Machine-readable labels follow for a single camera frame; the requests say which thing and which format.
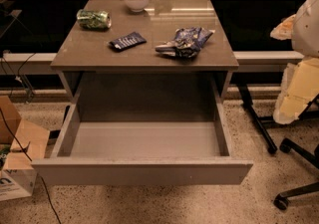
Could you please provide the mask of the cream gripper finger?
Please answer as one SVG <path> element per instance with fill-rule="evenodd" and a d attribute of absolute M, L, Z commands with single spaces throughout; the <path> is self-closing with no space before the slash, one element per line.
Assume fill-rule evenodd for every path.
<path fill-rule="evenodd" d="M 292 37 L 293 23 L 296 15 L 285 18 L 271 32 L 270 37 L 277 40 L 289 40 Z"/>
<path fill-rule="evenodd" d="M 290 124 L 298 120 L 319 95 L 319 59 L 304 58 L 297 65 L 289 63 L 284 70 L 281 92 L 275 104 L 274 120 Z"/>

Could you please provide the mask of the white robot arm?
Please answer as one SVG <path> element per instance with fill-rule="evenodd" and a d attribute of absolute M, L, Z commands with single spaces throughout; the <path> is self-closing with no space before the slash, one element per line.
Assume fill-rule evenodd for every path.
<path fill-rule="evenodd" d="M 277 123 L 289 124 L 319 95 L 319 0 L 306 0 L 296 14 L 271 31 L 270 37 L 290 39 L 293 50 L 303 55 L 301 62 L 288 64 L 284 70 L 273 113 Z"/>

